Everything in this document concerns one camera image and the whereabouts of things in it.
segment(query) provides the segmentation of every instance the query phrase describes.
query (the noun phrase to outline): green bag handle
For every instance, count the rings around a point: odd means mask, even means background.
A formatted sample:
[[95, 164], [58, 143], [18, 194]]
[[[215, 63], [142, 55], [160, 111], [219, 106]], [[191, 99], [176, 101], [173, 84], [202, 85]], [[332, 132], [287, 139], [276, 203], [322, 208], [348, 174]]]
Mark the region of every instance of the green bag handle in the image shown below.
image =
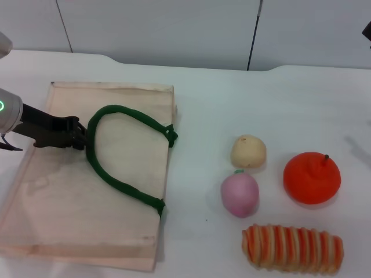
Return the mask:
[[95, 134], [97, 131], [98, 123], [104, 115], [113, 113], [126, 114], [146, 124], [147, 126], [152, 127], [153, 129], [161, 132], [166, 137], [166, 139], [168, 139], [169, 148], [174, 146], [174, 142], [178, 138], [178, 134], [176, 134], [176, 132], [174, 131], [173, 125], [163, 126], [162, 124], [158, 123], [156, 120], [147, 116], [146, 114], [138, 110], [130, 109], [128, 107], [124, 107], [121, 105], [108, 105], [106, 107], [103, 107], [102, 109], [98, 110], [98, 112], [95, 113], [95, 115], [90, 119], [88, 124], [87, 134], [88, 144], [86, 146], [86, 158], [88, 159], [90, 165], [93, 167], [94, 171], [99, 175], [99, 177], [101, 177], [102, 180], [111, 185], [113, 188], [155, 208], [157, 210], [157, 213], [161, 217], [163, 208], [165, 207], [165, 202], [163, 201], [163, 199], [158, 199], [152, 197], [151, 195], [145, 194], [140, 190], [136, 189], [135, 187], [110, 176], [102, 168], [97, 159], [95, 152]]

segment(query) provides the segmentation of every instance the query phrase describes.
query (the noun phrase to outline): toy croissant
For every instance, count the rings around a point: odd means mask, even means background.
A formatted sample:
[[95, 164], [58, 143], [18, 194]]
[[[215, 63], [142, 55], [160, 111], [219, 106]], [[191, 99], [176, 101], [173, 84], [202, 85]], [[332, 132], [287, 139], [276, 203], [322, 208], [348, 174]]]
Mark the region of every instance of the toy croissant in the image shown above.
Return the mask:
[[242, 231], [242, 249], [256, 267], [288, 272], [336, 273], [343, 261], [343, 241], [315, 229], [258, 226]]

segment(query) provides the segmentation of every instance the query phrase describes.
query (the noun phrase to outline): white tabletop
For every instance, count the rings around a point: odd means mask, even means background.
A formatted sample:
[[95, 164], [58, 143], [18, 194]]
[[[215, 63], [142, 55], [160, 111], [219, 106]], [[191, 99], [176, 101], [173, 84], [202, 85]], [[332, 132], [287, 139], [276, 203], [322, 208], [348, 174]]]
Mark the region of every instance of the white tabletop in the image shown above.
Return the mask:
[[[52, 81], [174, 85], [179, 139], [170, 158], [167, 216], [154, 273], [38, 260], [0, 260], [1, 278], [289, 277], [255, 270], [241, 251], [241, 230], [253, 223], [317, 228], [343, 238], [338, 277], [371, 273], [371, 71], [284, 66], [267, 72], [120, 64], [92, 54], [12, 51], [0, 60], [0, 87], [42, 109]], [[237, 136], [267, 146], [267, 164], [250, 173], [260, 207], [239, 219], [223, 208], [220, 184], [235, 170], [229, 159]], [[28, 140], [7, 139], [26, 148]], [[286, 162], [305, 151], [328, 154], [342, 183], [330, 205], [308, 209], [282, 186]], [[1, 151], [3, 201], [23, 153]]]

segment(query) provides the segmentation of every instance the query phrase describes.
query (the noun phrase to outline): orange tomato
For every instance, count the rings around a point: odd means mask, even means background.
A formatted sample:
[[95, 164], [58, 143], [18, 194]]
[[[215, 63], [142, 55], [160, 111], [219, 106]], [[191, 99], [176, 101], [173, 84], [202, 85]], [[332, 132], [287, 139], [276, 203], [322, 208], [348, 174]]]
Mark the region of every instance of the orange tomato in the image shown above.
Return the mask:
[[329, 200], [339, 190], [340, 171], [328, 155], [304, 152], [292, 158], [283, 171], [287, 193], [304, 204]]

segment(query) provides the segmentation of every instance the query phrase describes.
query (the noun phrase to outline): toy vegetable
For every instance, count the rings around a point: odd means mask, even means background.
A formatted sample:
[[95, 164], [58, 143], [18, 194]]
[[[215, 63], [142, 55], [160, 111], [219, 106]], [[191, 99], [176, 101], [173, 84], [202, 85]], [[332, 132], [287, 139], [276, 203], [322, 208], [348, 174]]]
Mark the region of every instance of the toy vegetable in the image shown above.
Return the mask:
[[340, 172], [328, 155], [305, 152], [291, 159], [283, 171], [287, 193], [304, 204], [329, 200], [339, 190]]
[[334, 274], [344, 257], [343, 241], [316, 229], [254, 224], [242, 237], [248, 260], [261, 268]]
[[267, 158], [263, 141], [252, 135], [238, 137], [231, 152], [231, 162], [236, 168], [257, 168]]
[[221, 185], [224, 207], [237, 217], [247, 217], [254, 212], [259, 202], [256, 180], [248, 173], [238, 170], [226, 178]]

